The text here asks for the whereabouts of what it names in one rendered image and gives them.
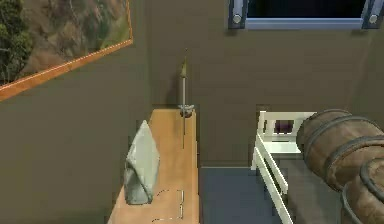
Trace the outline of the light wooden side table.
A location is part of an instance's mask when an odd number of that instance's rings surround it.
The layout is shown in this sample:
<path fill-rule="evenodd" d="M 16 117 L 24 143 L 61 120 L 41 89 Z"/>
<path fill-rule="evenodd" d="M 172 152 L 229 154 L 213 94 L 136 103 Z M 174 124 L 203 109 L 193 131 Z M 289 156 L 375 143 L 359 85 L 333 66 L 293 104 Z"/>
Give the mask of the light wooden side table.
<path fill-rule="evenodd" d="M 149 125 L 160 153 L 154 199 L 131 206 L 120 193 L 107 224 L 200 224 L 196 117 L 155 109 Z"/>

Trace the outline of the pale grey folded cloth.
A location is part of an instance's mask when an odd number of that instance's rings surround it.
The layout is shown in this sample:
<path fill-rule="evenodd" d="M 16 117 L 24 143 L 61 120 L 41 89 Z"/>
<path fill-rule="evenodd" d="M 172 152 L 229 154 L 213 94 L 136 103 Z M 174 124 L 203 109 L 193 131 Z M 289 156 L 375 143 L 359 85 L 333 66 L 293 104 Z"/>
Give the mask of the pale grey folded cloth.
<path fill-rule="evenodd" d="M 125 160 L 124 193 L 129 205 L 150 204 L 154 197 L 160 154 L 146 120 L 143 120 Z"/>

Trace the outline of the blue framed window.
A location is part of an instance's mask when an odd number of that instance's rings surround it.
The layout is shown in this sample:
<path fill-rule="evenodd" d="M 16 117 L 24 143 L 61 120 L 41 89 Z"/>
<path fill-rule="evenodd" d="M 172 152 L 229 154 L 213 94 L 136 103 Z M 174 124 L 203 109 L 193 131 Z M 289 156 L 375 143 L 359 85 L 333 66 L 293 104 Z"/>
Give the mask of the blue framed window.
<path fill-rule="evenodd" d="M 228 28 L 378 29 L 384 0 L 229 0 Z"/>

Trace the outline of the framed landscape picture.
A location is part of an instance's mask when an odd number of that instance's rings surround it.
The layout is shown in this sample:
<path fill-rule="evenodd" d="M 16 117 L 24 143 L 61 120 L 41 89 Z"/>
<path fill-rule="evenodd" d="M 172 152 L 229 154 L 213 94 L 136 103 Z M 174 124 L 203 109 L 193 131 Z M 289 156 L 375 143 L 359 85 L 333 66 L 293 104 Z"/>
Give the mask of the framed landscape picture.
<path fill-rule="evenodd" d="M 0 0 L 0 102 L 132 43 L 129 0 Z"/>

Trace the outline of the brown wooden barrel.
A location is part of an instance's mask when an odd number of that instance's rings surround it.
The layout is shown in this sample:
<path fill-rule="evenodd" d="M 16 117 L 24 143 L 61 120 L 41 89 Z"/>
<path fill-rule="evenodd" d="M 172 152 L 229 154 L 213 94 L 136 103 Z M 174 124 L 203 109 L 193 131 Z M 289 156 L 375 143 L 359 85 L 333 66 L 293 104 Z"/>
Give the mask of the brown wooden barrel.
<path fill-rule="evenodd" d="M 341 109 L 304 119 L 296 137 L 303 160 L 340 194 L 341 224 L 384 224 L 384 130 Z"/>

